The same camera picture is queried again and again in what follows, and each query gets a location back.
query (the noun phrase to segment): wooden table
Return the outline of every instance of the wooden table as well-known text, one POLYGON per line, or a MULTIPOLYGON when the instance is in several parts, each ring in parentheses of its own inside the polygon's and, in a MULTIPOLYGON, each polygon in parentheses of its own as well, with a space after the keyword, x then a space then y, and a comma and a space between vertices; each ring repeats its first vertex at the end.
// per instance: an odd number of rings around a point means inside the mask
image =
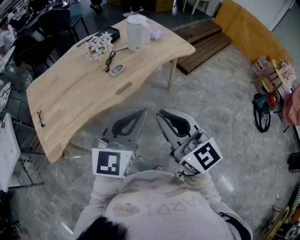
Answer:
MULTIPOLYGON (((156 68, 169 61, 172 61, 171 86, 177 59, 192 54, 195 48, 160 24, 150 19, 148 23, 163 31, 164 39, 149 43, 140 52, 128 49, 118 52, 110 68, 125 64, 127 68, 120 75, 111 77, 106 73, 104 61, 86 59, 84 45, 76 47, 77 43, 29 86, 27 98, 32 121, 50 162, 61 157, 71 137, 87 121, 124 101, 156 68), (39 123, 38 111, 43 112, 44 127, 39 123)), ((126 21, 113 27, 120 31, 113 49, 127 47, 126 21)))
POLYGON ((272 59, 272 64, 274 67, 274 70, 276 72, 276 74, 278 75, 278 78, 280 79, 280 81, 282 82, 282 84, 289 90, 292 88, 292 83, 288 83, 288 80, 286 78, 286 76, 284 74, 280 74, 279 70, 280 68, 278 67, 278 63, 275 59, 272 59))

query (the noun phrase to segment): wooden step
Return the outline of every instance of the wooden step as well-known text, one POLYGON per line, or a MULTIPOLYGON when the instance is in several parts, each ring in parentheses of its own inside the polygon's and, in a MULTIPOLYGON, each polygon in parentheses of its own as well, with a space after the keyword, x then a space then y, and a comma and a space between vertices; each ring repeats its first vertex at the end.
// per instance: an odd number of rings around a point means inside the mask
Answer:
POLYGON ((177 67, 187 75, 229 45, 231 39, 221 30, 221 27, 214 22, 203 22, 175 32, 196 49, 192 55, 179 58, 177 67))
POLYGON ((202 38, 220 32, 221 30, 222 28, 219 25, 214 22, 207 21, 176 31, 175 33, 190 44, 194 44, 202 38))

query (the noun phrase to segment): remote control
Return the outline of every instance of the remote control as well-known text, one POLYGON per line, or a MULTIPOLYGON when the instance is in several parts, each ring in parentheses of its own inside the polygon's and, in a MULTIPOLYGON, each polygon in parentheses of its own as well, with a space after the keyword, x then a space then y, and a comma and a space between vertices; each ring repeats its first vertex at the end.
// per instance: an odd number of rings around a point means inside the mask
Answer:
POLYGON ((124 66, 124 64, 120 64, 115 66, 112 70, 110 70, 109 73, 111 74, 111 76, 115 77, 119 75, 121 72, 123 72, 125 68, 126 67, 124 66))

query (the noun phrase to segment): black cable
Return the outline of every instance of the black cable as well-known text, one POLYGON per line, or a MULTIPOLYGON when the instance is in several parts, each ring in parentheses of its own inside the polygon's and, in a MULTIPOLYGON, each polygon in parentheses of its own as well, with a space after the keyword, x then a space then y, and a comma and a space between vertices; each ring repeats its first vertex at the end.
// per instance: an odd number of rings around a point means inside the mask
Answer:
POLYGON ((178 178, 181 178, 181 176, 184 176, 186 178, 186 177, 193 176, 193 174, 190 175, 190 174, 185 174, 184 171, 182 171, 182 172, 178 171, 177 173, 175 173, 175 176, 178 177, 178 178))
POLYGON ((110 57, 106 60, 106 67, 105 67, 105 72, 106 73, 109 72, 109 70, 110 70, 109 65, 112 63, 112 60, 113 60, 114 56, 116 55, 116 53, 119 52, 119 51, 125 50, 127 48, 128 47, 120 49, 120 50, 117 50, 117 51, 111 51, 110 57))

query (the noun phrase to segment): chair leg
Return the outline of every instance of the chair leg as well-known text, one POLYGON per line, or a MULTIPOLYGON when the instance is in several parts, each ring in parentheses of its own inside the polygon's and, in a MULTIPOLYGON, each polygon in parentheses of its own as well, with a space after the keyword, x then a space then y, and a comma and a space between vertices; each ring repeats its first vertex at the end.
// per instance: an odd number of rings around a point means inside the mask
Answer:
POLYGON ((55 62, 53 61, 53 59, 50 57, 50 55, 48 56, 48 58, 51 60, 51 62, 55 63, 55 62))
POLYGON ((32 67, 32 71, 33 71, 34 76, 35 76, 35 77, 38 77, 38 75, 37 75, 37 73, 36 73, 36 70, 35 70, 34 66, 31 65, 31 67, 32 67))
POLYGON ((47 68, 49 68, 49 65, 48 65, 48 63, 47 63, 46 60, 44 61, 44 64, 45 64, 45 66, 46 66, 47 68))
POLYGON ((263 77, 260 77, 260 78, 257 78, 257 79, 255 79, 255 80, 252 80, 250 83, 258 82, 258 81, 260 81, 261 79, 263 79, 263 77))
POLYGON ((72 33, 71 29, 68 29, 68 31, 69 31, 70 35, 71 35, 72 37, 74 37, 74 34, 72 33))
POLYGON ((196 11, 196 8, 199 4, 199 0, 195 0, 194 6, 193 6, 193 11, 192 11, 192 15, 194 14, 194 12, 196 11))
POLYGON ((75 28, 72 28, 72 30, 73 30, 73 33, 75 35, 75 38, 76 38, 77 42, 79 42, 79 37, 77 35, 77 32, 76 32, 75 28))
POLYGON ((87 27, 86 27, 86 25, 85 25, 85 22, 84 22, 84 20, 83 20, 83 17, 81 17, 81 22, 82 22, 82 24, 83 24, 84 29, 86 30, 86 33, 89 35, 89 31, 88 31, 88 29, 87 29, 87 27))
POLYGON ((186 9, 186 4, 187 4, 187 0, 184 1, 184 5, 183 5, 183 9, 182 9, 183 12, 186 9))
POLYGON ((40 28, 37 28, 37 32, 42 35, 45 39, 47 38, 47 35, 40 29, 40 28))

